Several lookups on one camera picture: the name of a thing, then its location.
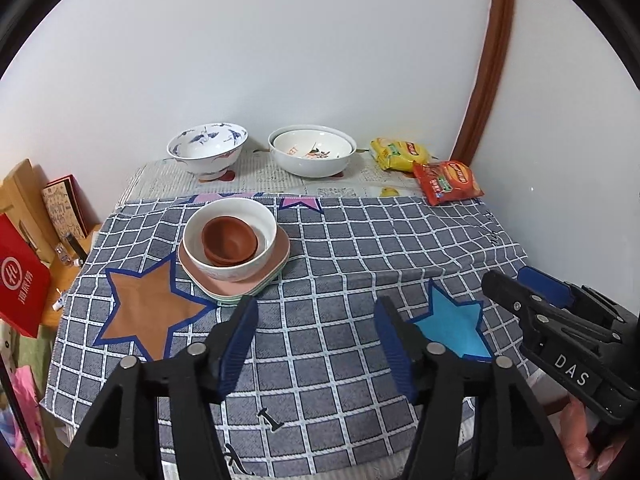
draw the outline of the human hand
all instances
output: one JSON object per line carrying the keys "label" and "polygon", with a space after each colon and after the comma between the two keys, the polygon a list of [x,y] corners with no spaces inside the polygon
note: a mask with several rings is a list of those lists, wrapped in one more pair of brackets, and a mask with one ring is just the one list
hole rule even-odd
{"label": "human hand", "polygon": [[[560,413],[560,443],[576,480],[589,480],[589,465],[596,458],[595,450],[587,439],[587,416],[584,404],[574,396]],[[625,445],[626,436],[620,434],[596,460],[597,471],[605,472]]]}

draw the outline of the table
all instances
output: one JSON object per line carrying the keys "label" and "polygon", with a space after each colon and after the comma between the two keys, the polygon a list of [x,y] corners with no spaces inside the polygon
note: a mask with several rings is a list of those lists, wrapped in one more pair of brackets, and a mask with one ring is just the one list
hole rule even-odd
{"label": "table", "polygon": [[[80,245],[82,245],[82,248],[87,253],[91,250],[92,235],[99,229],[99,225],[95,226],[91,229],[87,238],[78,240]],[[53,310],[53,304],[60,298],[60,294],[56,289],[61,292],[67,290],[80,272],[80,267],[65,266],[58,258],[56,258],[49,267],[49,272],[51,274],[51,284],[49,285],[49,293],[47,294],[47,299],[44,304],[40,324],[46,326],[50,330],[53,330],[53,332],[56,332],[58,330],[60,317],[62,316],[63,311],[63,309],[57,311]]]}

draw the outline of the stacked plates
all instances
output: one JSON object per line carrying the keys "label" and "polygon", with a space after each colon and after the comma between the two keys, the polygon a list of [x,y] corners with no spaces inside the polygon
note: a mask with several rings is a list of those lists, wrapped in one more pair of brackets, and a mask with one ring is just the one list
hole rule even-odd
{"label": "stacked plates", "polygon": [[202,272],[190,259],[184,248],[184,242],[178,248],[178,258],[187,275],[205,294],[221,304],[237,304],[245,294],[254,296],[267,286],[283,269],[289,259],[289,236],[283,228],[278,227],[273,251],[264,267],[254,275],[239,282],[216,280]]}

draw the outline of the blue and white porcelain bowl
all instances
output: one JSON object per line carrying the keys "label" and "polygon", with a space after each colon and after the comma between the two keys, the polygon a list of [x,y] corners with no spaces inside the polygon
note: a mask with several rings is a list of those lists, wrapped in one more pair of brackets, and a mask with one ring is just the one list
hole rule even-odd
{"label": "blue and white porcelain bowl", "polygon": [[166,150],[177,162],[185,164],[189,173],[215,180],[238,160],[248,137],[237,124],[201,124],[174,137]]}

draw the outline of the red snack bag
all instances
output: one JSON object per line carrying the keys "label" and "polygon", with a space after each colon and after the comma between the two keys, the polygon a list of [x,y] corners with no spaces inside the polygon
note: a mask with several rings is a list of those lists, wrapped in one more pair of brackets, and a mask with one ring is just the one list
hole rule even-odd
{"label": "red snack bag", "polygon": [[20,334],[38,336],[51,276],[6,215],[0,215],[0,317]]}
{"label": "red snack bag", "polygon": [[414,175],[430,205],[484,195],[474,174],[462,162],[446,160],[426,165],[414,162]]}

